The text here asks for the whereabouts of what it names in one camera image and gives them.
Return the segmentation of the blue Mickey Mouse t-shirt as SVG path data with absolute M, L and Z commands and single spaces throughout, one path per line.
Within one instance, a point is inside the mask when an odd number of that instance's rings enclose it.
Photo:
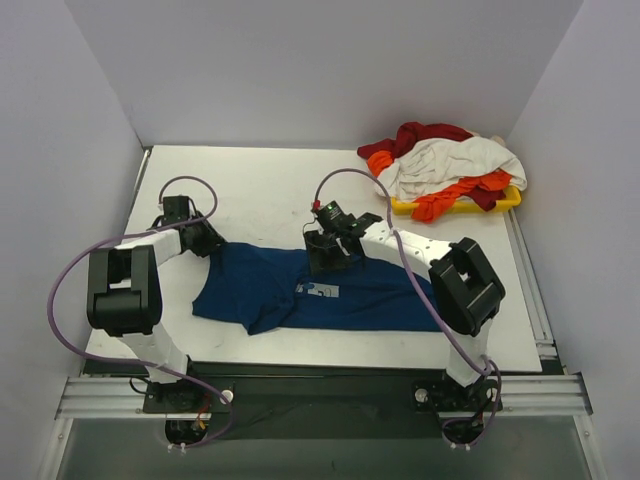
M 192 303 L 196 317 L 241 325 L 250 335 L 281 328 L 436 332 L 405 270 L 368 260 L 312 275 L 303 250 L 229 243 L 210 257 Z

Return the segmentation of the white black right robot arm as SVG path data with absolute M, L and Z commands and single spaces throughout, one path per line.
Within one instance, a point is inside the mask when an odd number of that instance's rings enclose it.
M 465 408 L 479 395 L 478 381 L 491 371 L 488 338 L 506 290 L 479 244 L 446 242 L 391 225 L 365 213 L 321 221 L 303 239 L 314 274 L 379 260 L 405 269 L 409 281 L 450 344 L 443 383 L 448 404 Z

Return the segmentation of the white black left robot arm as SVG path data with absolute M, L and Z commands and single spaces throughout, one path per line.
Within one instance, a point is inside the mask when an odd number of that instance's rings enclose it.
M 203 389 L 185 376 L 190 358 L 161 323 L 158 267 L 185 252 L 207 258 L 226 241 L 189 197 L 167 197 L 162 208 L 149 236 L 89 254 L 87 317 L 93 329 L 118 339 L 145 363 L 153 386 L 168 385 L 170 404 L 188 412 L 200 404 Z

